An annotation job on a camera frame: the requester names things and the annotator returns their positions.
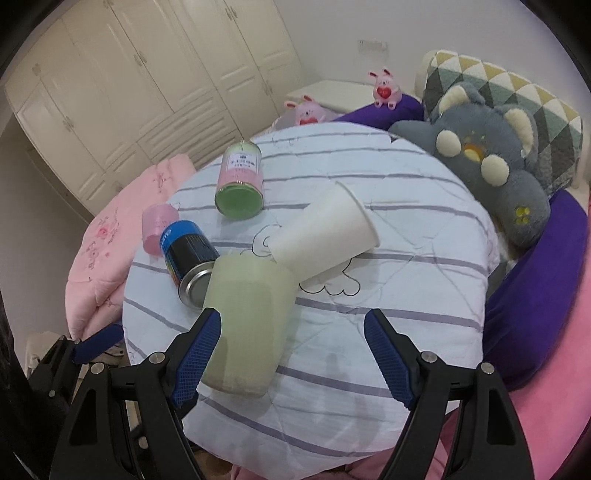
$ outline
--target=pink plastic cup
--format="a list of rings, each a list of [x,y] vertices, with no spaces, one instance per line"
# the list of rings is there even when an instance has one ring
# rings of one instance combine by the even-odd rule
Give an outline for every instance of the pink plastic cup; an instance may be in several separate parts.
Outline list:
[[[179,220],[178,210],[169,203],[151,205],[142,213],[142,243],[147,254],[162,256],[160,236],[171,223]]]

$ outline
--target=gray plush toy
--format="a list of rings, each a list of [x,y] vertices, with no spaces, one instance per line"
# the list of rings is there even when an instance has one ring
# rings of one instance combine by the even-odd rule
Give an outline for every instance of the gray plush toy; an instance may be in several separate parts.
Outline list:
[[[389,131],[443,162],[515,245],[528,248],[540,238],[550,204],[532,175],[538,134],[527,111],[518,105],[490,108],[463,82],[439,100],[430,122],[400,121]]]

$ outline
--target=jar label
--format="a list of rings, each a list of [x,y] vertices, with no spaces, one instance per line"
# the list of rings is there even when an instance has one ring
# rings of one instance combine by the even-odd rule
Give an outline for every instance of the jar label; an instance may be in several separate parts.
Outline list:
[[[235,168],[245,168],[247,170],[253,171],[254,173],[258,173],[257,160],[257,155],[253,155],[251,153],[231,153],[228,156],[226,170],[234,170]]]

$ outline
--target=plush toy ear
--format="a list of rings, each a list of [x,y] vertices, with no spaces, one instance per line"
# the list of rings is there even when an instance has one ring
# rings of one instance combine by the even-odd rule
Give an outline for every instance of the plush toy ear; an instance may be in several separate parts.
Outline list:
[[[478,90],[468,82],[456,83],[451,87],[431,113],[431,121],[439,118],[443,112],[449,110],[453,106],[464,105],[466,103],[475,103],[477,105],[484,105],[484,97],[478,93]]]
[[[503,116],[519,138],[525,168],[531,171],[538,161],[538,128],[534,118],[517,105],[502,105],[495,110]]]

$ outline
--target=white bedsheet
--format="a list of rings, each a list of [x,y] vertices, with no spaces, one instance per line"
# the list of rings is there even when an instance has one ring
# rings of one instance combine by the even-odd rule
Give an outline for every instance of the white bedsheet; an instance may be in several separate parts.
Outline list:
[[[221,254],[252,249],[333,180],[370,208],[381,246],[308,282],[291,314],[288,343],[265,397],[200,385],[185,418],[188,438],[270,480],[301,479],[393,447],[407,417],[363,338],[363,316],[381,308],[420,350],[475,367],[482,360],[487,276],[498,263],[490,217],[435,158],[383,131],[354,124],[289,128],[256,139],[266,208],[243,222],[213,205],[217,160],[170,200]],[[163,351],[195,314],[178,300],[162,259],[140,248],[125,290],[132,363]]]

